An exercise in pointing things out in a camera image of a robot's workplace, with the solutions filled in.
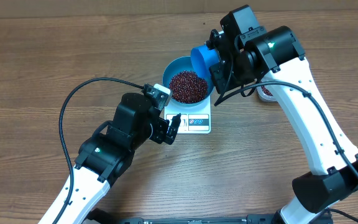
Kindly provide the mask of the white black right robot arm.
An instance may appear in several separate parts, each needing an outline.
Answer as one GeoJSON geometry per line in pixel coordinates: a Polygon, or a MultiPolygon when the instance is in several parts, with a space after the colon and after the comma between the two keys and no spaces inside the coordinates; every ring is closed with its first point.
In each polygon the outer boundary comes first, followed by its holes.
{"type": "Polygon", "coordinates": [[[308,160],[309,171],[292,182],[293,200],[273,223],[312,223],[358,191],[358,148],[343,133],[311,74],[305,50],[286,26],[266,31],[249,6],[230,11],[206,46],[218,61],[208,67],[218,102],[257,87],[281,106],[308,160]]]}

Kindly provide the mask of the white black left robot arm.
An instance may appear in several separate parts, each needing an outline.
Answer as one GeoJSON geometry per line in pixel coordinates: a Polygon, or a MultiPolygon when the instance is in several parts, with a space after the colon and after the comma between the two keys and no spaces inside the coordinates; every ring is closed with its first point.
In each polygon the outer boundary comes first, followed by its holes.
{"type": "Polygon", "coordinates": [[[172,144],[180,116],[172,122],[160,117],[170,98],[160,90],[124,94],[113,120],[101,124],[80,146],[72,174],[40,222],[82,223],[147,139],[172,144]]]}

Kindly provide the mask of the blue plastic measuring scoop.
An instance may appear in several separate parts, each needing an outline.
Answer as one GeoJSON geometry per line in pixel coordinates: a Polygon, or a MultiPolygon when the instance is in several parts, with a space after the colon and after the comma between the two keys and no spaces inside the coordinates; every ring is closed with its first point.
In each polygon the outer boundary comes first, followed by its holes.
{"type": "Polygon", "coordinates": [[[193,48],[190,59],[196,74],[204,79],[211,78],[209,68],[219,63],[218,53],[215,50],[209,50],[206,45],[193,48]]]}

